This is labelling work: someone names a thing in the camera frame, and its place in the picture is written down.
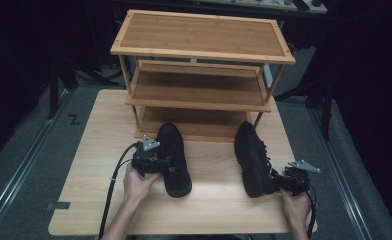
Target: black sneaker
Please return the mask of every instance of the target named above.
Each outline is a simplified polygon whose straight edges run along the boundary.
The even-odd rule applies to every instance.
[[[187,171],[184,156],[183,137],[172,123],[164,123],[156,138],[161,145],[158,147],[158,159],[168,159],[171,162],[169,170],[164,172],[164,184],[167,193],[174,198],[187,195],[192,190],[192,180]]]
[[[234,153],[242,166],[243,186],[250,197],[257,198],[279,190],[270,178],[271,163],[266,146],[256,134],[255,127],[247,121],[237,130]]]

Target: hand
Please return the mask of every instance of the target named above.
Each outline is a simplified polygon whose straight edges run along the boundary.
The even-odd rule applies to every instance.
[[[127,165],[124,177],[124,201],[140,203],[149,193],[150,187],[159,177],[160,173],[146,174],[142,177],[131,164]]]
[[[128,164],[124,177],[124,202],[106,229],[102,240],[125,239],[138,206],[146,198],[150,187],[159,175],[160,173],[146,174],[142,177],[131,164]]]
[[[308,195],[301,193],[293,197],[291,193],[280,188],[283,196],[283,211],[289,222],[293,239],[308,239],[306,235],[306,217],[309,214],[311,205]]]

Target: shelf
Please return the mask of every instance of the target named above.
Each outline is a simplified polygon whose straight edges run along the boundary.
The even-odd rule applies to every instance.
[[[116,55],[295,64],[275,20],[129,10]]]
[[[140,61],[127,105],[271,112],[259,68]]]
[[[139,114],[140,129],[134,137],[147,134],[156,138],[161,125],[173,122],[187,141],[233,142],[243,121],[251,121],[247,112],[142,107]]]

